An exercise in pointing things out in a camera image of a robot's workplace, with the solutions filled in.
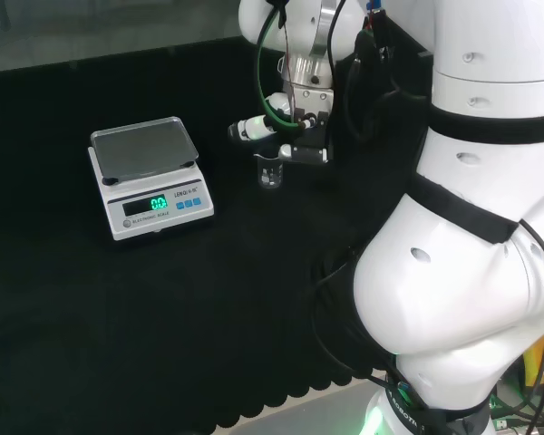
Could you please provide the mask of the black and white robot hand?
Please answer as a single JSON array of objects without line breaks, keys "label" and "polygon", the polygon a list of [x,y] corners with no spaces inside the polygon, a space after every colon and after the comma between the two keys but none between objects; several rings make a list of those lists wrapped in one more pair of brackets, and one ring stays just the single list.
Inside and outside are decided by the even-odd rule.
[{"label": "black and white robot hand", "polygon": [[282,121],[302,122],[302,132],[281,130],[264,112],[228,127],[230,141],[251,154],[307,165],[324,165],[330,157],[326,127],[333,106],[333,93],[297,86],[293,91],[274,92],[267,107]]}]

